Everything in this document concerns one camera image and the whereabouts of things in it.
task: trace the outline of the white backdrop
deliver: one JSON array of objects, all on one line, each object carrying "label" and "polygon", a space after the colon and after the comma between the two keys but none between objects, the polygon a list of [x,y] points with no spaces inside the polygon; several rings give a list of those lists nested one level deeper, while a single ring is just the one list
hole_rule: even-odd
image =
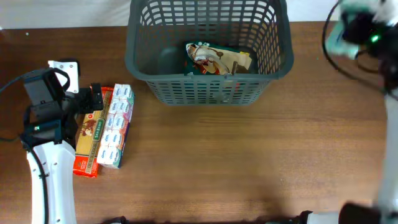
[{"label": "white backdrop", "polygon": [[[290,21],[324,21],[337,0],[286,0]],[[2,0],[3,29],[125,26],[131,0]]]}]

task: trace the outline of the teal object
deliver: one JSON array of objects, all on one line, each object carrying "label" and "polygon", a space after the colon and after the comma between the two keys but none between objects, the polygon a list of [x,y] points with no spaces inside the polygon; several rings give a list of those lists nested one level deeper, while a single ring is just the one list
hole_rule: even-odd
[{"label": "teal object", "polygon": [[[250,74],[185,74],[184,43],[249,49]],[[294,56],[285,0],[132,0],[125,63],[167,105],[249,105],[283,78]]]}]

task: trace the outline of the plastic basket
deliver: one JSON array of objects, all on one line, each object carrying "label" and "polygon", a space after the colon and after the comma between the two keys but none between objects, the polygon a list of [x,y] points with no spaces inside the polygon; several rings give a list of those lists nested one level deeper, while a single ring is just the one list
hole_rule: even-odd
[{"label": "plastic basket", "polygon": [[[168,105],[248,105],[271,80],[284,77],[294,56],[285,0],[132,0],[126,66]],[[184,74],[187,41],[250,52],[251,74]]]}]

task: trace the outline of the table surface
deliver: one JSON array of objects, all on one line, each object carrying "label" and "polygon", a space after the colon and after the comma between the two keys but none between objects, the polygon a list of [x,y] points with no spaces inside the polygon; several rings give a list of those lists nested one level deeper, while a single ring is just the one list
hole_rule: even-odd
[{"label": "table surface", "polygon": [[[324,59],[322,25],[291,23],[294,67],[250,106],[163,105],[124,66],[125,27],[2,30],[0,86],[48,60],[74,57],[81,86],[133,87],[122,168],[73,178],[78,223],[121,215],[215,222],[337,211],[347,200],[370,203],[377,194],[386,111],[382,95]],[[22,131],[29,104],[22,83],[3,92],[0,103],[0,136],[11,138]],[[0,148],[0,222],[30,223],[26,153],[19,142]]]}]

